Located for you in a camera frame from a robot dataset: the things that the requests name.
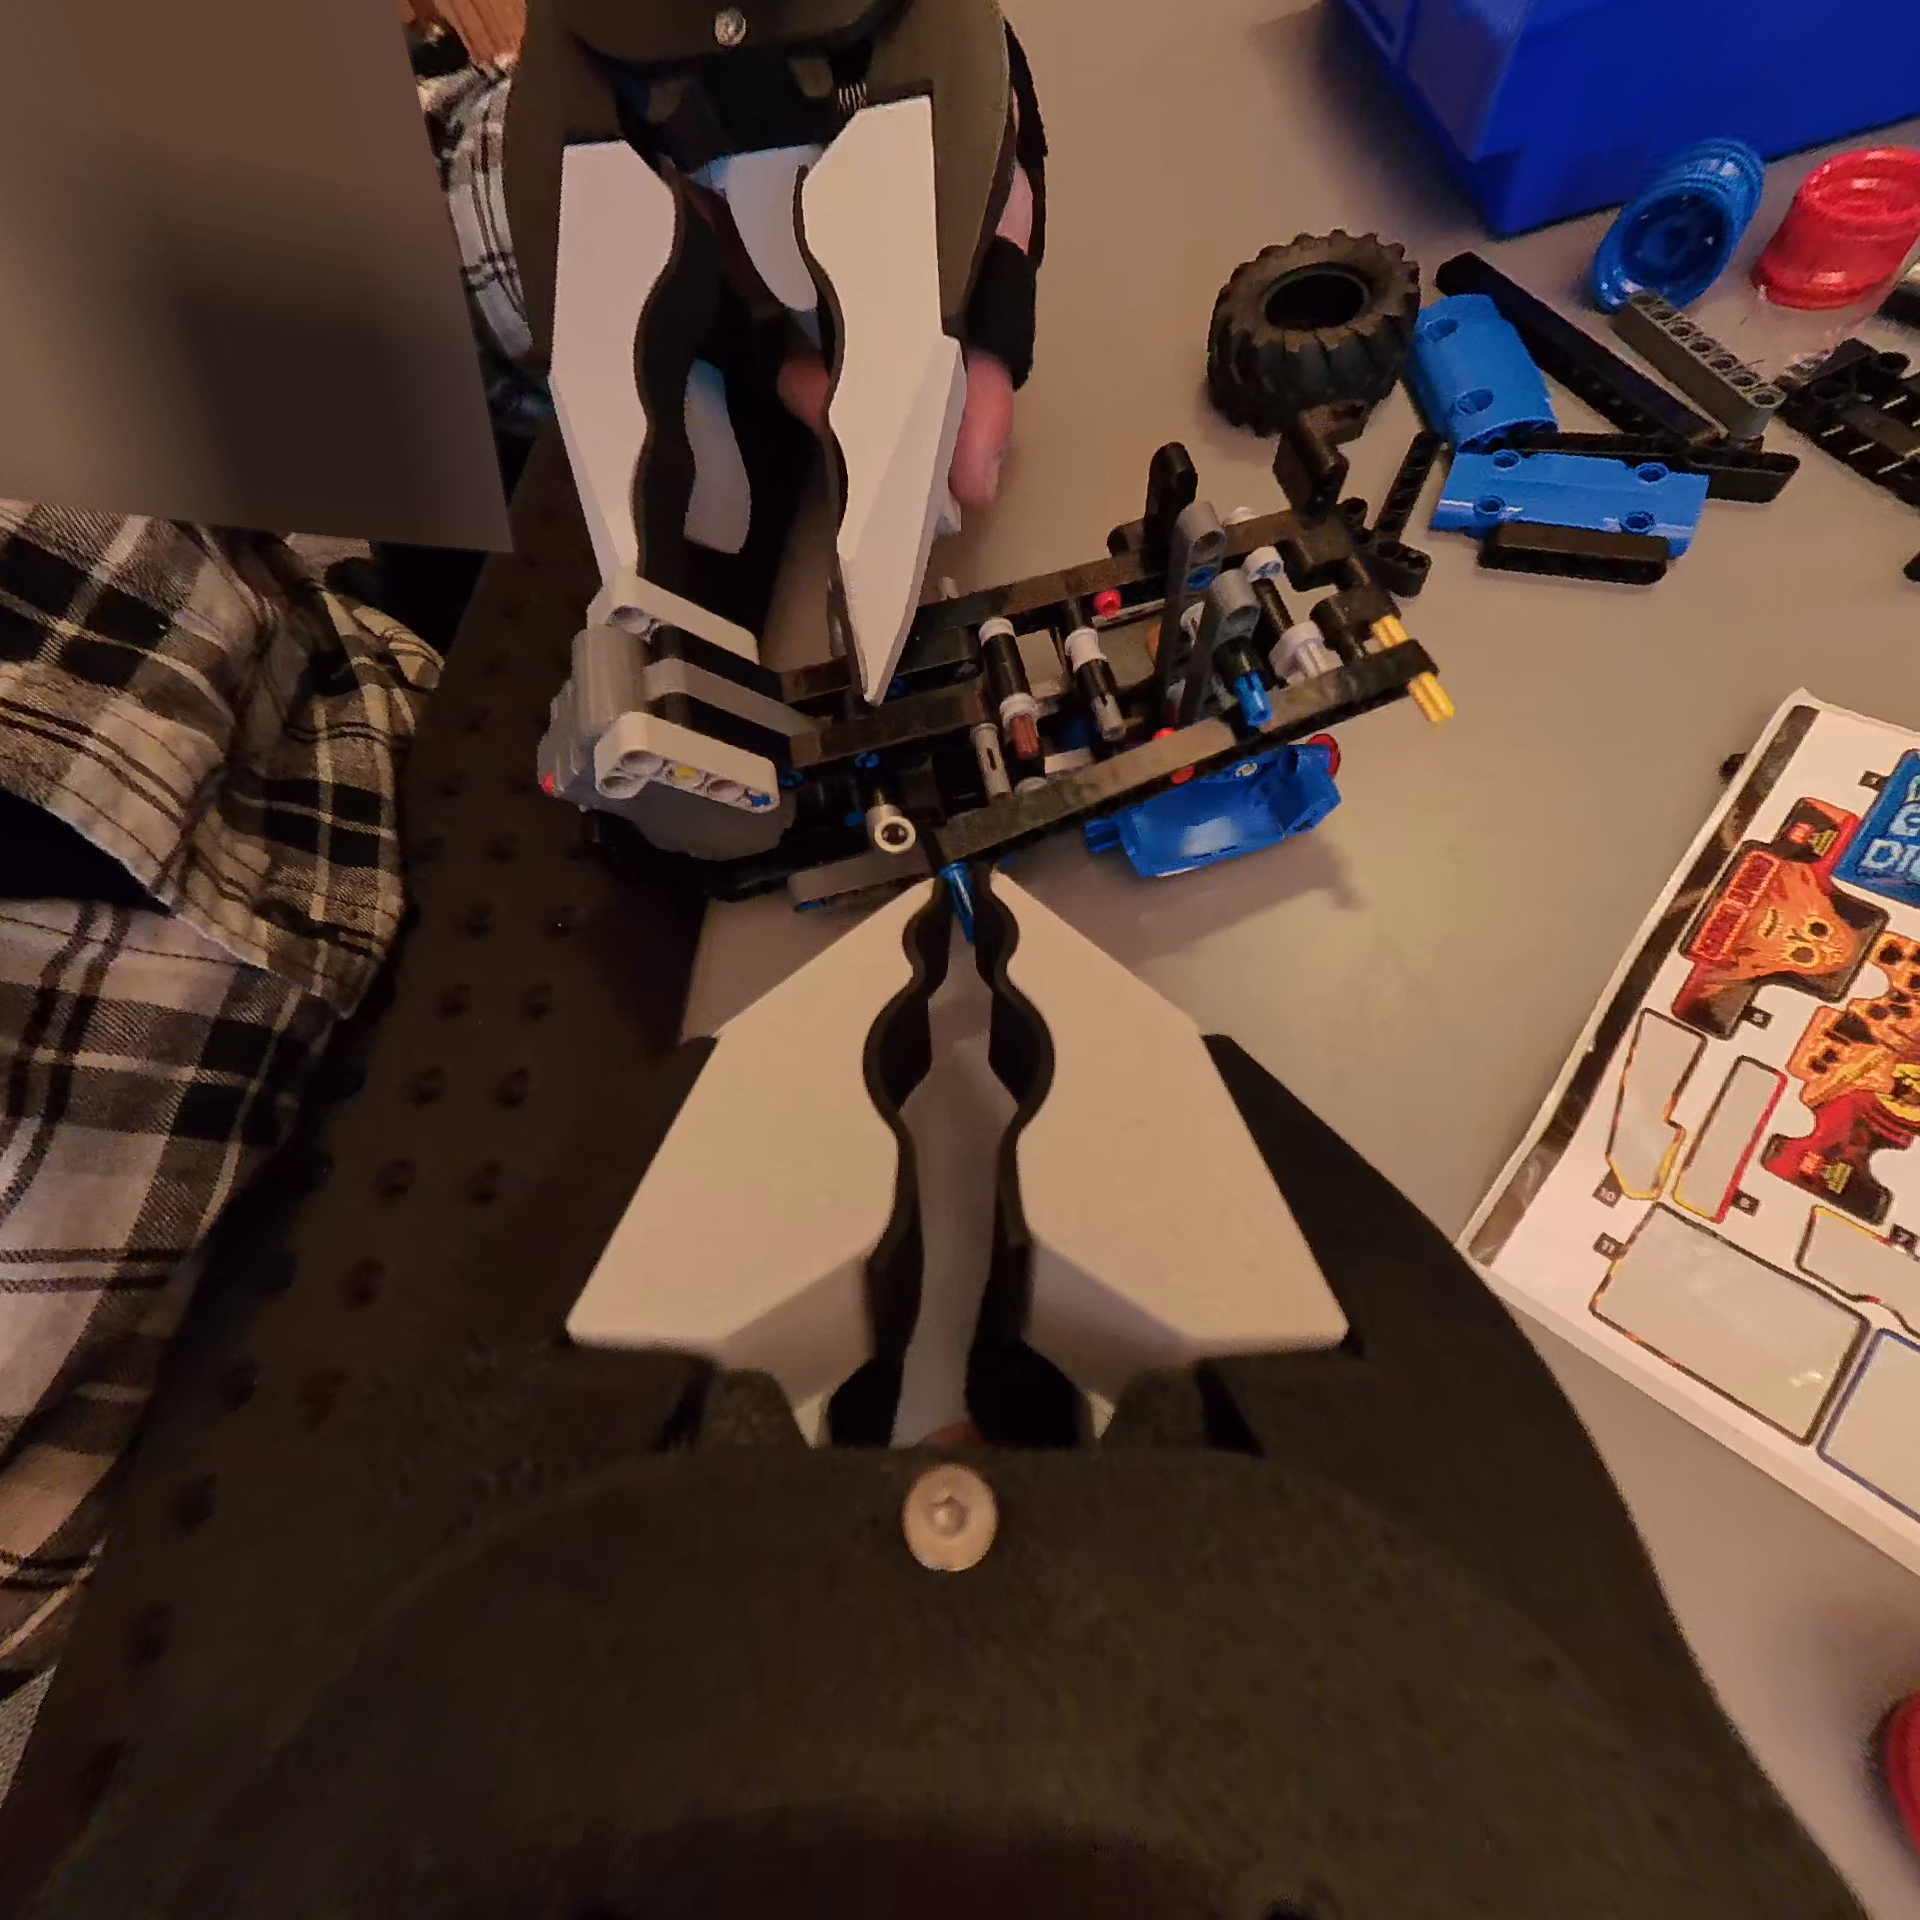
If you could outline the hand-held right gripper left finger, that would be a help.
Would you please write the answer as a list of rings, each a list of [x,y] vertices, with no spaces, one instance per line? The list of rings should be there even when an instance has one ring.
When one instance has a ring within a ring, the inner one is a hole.
[[[930,1065],[949,885],[916,879],[708,1038],[582,1294],[582,1347],[772,1377],[839,1446],[897,1438],[924,1234],[906,1102]]]

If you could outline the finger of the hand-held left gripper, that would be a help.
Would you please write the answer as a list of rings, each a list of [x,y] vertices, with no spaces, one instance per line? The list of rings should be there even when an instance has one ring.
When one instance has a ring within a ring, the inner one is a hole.
[[[606,584],[708,590],[753,530],[726,382],[698,352],[698,230],[629,143],[565,150],[548,387]]]
[[[836,606],[869,704],[887,696],[922,606],[967,398],[945,322],[934,181],[924,94],[857,110],[799,181],[799,245],[833,322]]]

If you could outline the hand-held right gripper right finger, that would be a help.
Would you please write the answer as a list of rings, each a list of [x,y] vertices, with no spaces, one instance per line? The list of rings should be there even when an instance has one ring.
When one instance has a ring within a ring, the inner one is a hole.
[[[1203,1027],[1018,882],[975,879],[995,1154],[975,1427],[1078,1441],[1145,1375],[1334,1350],[1333,1283]]]

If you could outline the black blue toy car chassis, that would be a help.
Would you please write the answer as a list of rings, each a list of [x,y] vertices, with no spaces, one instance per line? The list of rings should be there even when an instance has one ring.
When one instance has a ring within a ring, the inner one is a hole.
[[[539,789],[711,899],[798,909],[1059,831],[1145,877],[1271,847],[1337,805],[1337,726],[1450,710],[1403,616],[1429,557],[1402,538],[1443,449],[1419,431],[1375,511],[1307,490],[1218,517],[1165,443],[1106,557],[926,601],[881,704],[842,661],[722,666],[684,630],[595,615]]]

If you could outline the grey desk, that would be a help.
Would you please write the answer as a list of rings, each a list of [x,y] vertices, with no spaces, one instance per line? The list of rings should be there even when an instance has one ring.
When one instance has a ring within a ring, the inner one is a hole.
[[[1483,247],[1333,3],[1009,11],[1049,142],[1039,355],[999,501],[934,549],[959,586],[1101,550],[1165,441],[1220,510],[1276,497],[1266,443],[1204,392],[1215,288],[1260,247],[1379,230],[1429,271]],[[1455,717],[1341,729],[1329,825],[1170,882],[1049,841],[1019,882],[1459,1232],[1779,701],[1807,687],[1916,726],[1916,514],[1799,456],[1780,501],[1714,504],[1646,590],[1429,543],[1412,630]],[[1873,1722],[1916,1686],[1916,1577],[1564,1338],[1541,1345],[1725,1709],[1862,1904],[1916,1914],[1916,1859],[1865,1778]]]

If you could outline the person's left hand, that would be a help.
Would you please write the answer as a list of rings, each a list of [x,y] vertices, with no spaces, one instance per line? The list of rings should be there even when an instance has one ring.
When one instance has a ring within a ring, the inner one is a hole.
[[[1002,483],[1018,386],[1009,366],[991,352],[970,347],[965,363],[967,398],[953,438],[949,488],[959,510],[979,511],[995,502]]]

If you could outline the black toy tire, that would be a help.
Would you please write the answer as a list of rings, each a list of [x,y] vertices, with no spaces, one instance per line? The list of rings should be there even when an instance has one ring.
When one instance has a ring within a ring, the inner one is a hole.
[[[1379,232],[1299,232],[1244,261],[1215,295],[1206,386],[1235,424],[1276,437],[1323,405],[1379,405],[1422,310],[1419,265]]]

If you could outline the short black beam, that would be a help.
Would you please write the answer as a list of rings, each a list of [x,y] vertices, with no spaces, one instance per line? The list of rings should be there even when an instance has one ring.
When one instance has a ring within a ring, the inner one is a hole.
[[[1478,566],[1597,584],[1655,584],[1670,565],[1657,535],[1507,519],[1478,543]]]
[[[1365,527],[1363,554],[1385,592],[1402,601],[1417,595],[1429,581],[1430,557],[1405,542],[1409,521],[1419,504],[1437,455],[1446,448],[1444,437],[1422,429],[1409,443],[1389,488]]]

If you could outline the colourful sticker sheet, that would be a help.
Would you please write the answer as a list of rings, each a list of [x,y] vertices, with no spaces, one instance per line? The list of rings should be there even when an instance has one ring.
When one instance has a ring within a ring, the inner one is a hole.
[[[1797,690],[1460,1249],[1917,1562],[1917,745]]]

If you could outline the blue curved panel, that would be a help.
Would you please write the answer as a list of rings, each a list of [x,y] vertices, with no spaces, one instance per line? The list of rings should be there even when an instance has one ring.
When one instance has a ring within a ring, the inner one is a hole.
[[[1556,429],[1543,373],[1489,295],[1450,295],[1423,306],[1403,377],[1429,429],[1454,449],[1489,449]]]
[[[1657,536],[1683,554],[1711,480],[1666,461],[1620,461],[1541,448],[1459,449],[1429,527],[1483,536],[1499,523]]]

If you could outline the long thin black beam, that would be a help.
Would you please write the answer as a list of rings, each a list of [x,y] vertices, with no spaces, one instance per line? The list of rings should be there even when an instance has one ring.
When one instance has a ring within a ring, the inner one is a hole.
[[[1537,367],[1617,431],[1679,448],[1724,441],[1716,419],[1628,366],[1614,350],[1508,278],[1489,257],[1474,250],[1455,253],[1436,270],[1434,282],[1444,297],[1491,298],[1518,331]]]

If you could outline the blue storage bin with tag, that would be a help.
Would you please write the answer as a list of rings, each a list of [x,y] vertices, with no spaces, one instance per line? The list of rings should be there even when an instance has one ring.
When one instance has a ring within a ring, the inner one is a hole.
[[[1684,146],[1764,159],[1917,114],[1916,2],[1347,2],[1497,237],[1623,203]]]

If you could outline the blue toy wheel hub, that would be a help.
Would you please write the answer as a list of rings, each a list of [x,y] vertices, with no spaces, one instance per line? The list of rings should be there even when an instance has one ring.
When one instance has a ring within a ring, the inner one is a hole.
[[[1700,298],[1753,223],[1766,163],[1737,137],[1706,137],[1655,163],[1590,261],[1590,298],[1619,313],[1641,295]]]

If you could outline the grey holed beam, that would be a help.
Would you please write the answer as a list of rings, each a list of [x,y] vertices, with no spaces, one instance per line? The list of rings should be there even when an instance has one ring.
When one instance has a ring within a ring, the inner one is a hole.
[[[1690,313],[1650,290],[1614,314],[1614,333],[1675,386],[1730,441],[1758,441],[1785,401],[1783,387],[1751,367]]]

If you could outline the chunky black holed brick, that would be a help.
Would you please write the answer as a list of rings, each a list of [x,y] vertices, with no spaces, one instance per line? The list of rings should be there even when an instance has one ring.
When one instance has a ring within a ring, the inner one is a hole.
[[[1906,354],[1839,343],[1788,386],[1775,419],[1917,506],[1917,373]]]

